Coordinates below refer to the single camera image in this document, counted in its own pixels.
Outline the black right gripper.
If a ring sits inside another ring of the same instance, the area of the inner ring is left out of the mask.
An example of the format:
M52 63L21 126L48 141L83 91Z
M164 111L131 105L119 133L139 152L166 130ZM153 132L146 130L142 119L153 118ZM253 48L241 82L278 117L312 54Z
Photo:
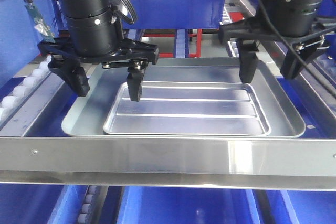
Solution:
M330 44L326 35L331 33L331 17L318 16L313 20L306 35L283 38L291 44L296 53L306 63L311 63L323 53L322 48ZM231 24L221 25L218 31L219 41L223 44L237 39L239 54L239 78L242 83L251 83L258 65L256 40L280 41L280 38L259 17L250 17ZM294 79L303 70L303 65L288 50L280 72L285 79Z

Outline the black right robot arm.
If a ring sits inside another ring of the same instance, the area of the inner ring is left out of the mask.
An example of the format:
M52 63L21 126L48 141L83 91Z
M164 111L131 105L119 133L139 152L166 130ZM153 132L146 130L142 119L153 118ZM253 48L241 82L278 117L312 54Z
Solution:
M235 38L239 53L239 77L250 83L257 68L257 42L277 41L288 51L280 72L294 79L302 69L325 53L330 44L325 36L335 31L335 18L319 16L323 0L258 0L255 16L221 25L221 43Z

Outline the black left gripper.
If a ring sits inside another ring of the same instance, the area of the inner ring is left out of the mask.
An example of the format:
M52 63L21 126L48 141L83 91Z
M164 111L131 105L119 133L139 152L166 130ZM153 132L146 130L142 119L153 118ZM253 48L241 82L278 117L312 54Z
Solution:
M89 83L81 63L100 63L104 69L128 67L127 85L131 101L139 102L142 96L142 81L148 63L156 64L159 48L153 44L125 38L116 50L97 57L80 56L70 37L55 38L55 42L41 41L38 44L43 56L51 54L49 70L60 77L79 97L85 97Z

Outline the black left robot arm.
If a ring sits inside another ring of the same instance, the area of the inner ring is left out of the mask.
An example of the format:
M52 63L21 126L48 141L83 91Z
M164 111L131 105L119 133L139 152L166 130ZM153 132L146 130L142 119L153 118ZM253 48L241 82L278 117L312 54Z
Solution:
M148 64L156 64L156 45L125 38L122 28L217 28L224 0L58 0L68 37L41 42L43 55L51 54L48 68L80 97L89 92L82 63L126 68L130 99L139 101Z

